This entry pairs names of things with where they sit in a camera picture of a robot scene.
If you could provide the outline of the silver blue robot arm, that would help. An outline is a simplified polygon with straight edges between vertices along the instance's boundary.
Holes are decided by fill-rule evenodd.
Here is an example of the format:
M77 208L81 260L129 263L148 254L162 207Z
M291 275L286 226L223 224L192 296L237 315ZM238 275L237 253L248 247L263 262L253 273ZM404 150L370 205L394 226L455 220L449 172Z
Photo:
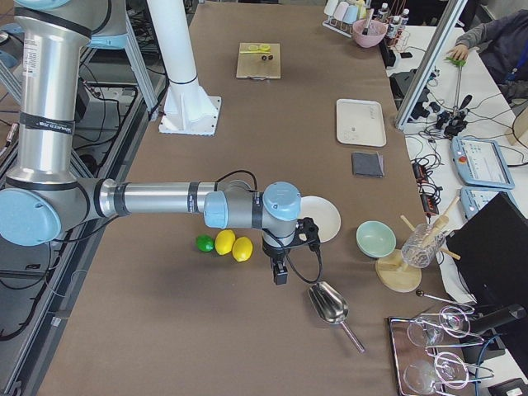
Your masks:
M1 235L35 246L92 219L135 213L203 214L211 228L260 229L274 281L304 243L299 190L283 181L258 192L240 181L119 183L70 171L80 54L121 43L122 1L19 1L24 37L18 155L1 192Z

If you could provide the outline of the person's hand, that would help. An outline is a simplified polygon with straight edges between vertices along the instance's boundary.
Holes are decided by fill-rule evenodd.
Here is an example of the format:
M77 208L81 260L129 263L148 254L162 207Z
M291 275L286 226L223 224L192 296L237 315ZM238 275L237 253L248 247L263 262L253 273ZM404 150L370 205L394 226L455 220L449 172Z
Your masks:
M455 61L466 60L469 55L469 48L466 45L458 44L450 49L447 55Z

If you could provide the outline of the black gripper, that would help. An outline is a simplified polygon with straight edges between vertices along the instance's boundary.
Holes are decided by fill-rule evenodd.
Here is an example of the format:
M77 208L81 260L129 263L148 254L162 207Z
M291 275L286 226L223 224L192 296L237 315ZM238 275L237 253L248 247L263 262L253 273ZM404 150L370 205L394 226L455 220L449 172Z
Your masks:
M288 279L288 270L283 261L290 249L279 246L277 241L269 243L265 238L262 238L262 251L271 259L273 282L276 285L285 285Z

